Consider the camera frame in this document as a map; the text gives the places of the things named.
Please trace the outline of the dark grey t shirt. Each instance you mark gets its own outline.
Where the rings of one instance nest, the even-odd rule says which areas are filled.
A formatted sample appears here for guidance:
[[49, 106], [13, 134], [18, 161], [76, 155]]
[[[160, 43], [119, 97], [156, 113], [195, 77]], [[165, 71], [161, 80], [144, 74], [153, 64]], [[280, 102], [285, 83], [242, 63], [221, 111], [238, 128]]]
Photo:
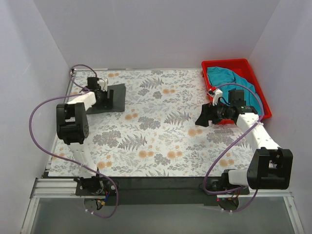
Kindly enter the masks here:
[[111, 109], [107, 107], [97, 106], [96, 103], [90, 107], [86, 113], [89, 115], [92, 114], [101, 114], [106, 112], [124, 112], [125, 111], [125, 96], [126, 96], [126, 87], [125, 84], [117, 84], [108, 86], [108, 89], [114, 91], [114, 101], [113, 107]]

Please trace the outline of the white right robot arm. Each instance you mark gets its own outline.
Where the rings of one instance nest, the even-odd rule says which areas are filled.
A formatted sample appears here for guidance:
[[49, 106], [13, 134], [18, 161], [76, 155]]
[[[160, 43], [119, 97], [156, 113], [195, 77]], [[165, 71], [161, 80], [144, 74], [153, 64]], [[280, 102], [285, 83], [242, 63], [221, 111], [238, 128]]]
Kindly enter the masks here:
[[243, 90], [230, 90], [228, 101], [222, 102], [222, 91], [212, 88], [208, 91], [213, 101], [202, 105], [198, 126], [218, 124], [232, 120], [243, 132], [249, 143], [253, 158], [247, 169], [225, 170], [217, 180], [204, 177], [202, 188], [209, 194], [231, 194], [242, 187], [251, 189], [285, 190], [289, 187], [293, 154], [281, 148], [264, 128], [257, 110], [247, 105]]

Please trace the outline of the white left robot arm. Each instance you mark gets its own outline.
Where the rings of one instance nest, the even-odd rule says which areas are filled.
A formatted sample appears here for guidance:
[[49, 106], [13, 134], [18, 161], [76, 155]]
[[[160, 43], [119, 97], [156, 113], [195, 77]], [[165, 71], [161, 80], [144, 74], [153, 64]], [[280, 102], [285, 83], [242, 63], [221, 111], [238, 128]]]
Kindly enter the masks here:
[[56, 107], [57, 135], [69, 147], [78, 162], [81, 188], [93, 195], [108, 195], [110, 182], [97, 174], [98, 166], [94, 163], [87, 143], [89, 136], [88, 110], [113, 106], [113, 91], [108, 91], [108, 79], [89, 77], [86, 93]]

